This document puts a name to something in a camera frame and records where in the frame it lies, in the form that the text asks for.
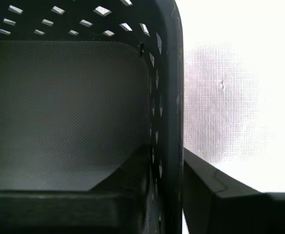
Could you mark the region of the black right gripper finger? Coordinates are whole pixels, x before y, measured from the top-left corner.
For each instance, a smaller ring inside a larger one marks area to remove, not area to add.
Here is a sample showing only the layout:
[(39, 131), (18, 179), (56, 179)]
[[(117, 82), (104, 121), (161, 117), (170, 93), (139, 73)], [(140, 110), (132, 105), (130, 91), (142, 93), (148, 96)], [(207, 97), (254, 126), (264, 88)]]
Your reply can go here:
[(285, 193), (262, 193), (184, 149), (183, 211), (191, 234), (285, 234)]
[(151, 158), (151, 147), (140, 146), (86, 192), (0, 191), (0, 234), (143, 233)]

